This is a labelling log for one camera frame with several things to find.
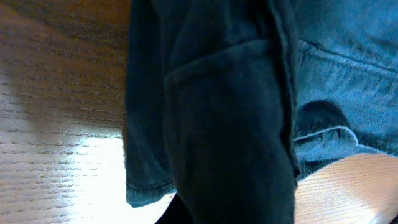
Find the blue denim shorts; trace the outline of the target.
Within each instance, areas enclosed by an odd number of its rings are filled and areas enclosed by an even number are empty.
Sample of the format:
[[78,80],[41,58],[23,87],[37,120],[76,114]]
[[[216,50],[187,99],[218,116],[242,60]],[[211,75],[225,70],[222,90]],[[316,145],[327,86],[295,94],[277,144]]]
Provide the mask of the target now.
[[397,155],[397,1],[133,1],[125,105],[130,206],[292,223],[298,180]]

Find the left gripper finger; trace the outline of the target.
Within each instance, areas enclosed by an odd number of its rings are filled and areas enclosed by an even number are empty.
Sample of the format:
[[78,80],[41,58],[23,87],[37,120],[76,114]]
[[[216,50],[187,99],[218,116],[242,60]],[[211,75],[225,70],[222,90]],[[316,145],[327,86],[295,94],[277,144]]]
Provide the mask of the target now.
[[171,203],[155,224],[193,224],[192,216],[179,194],[175,194]]

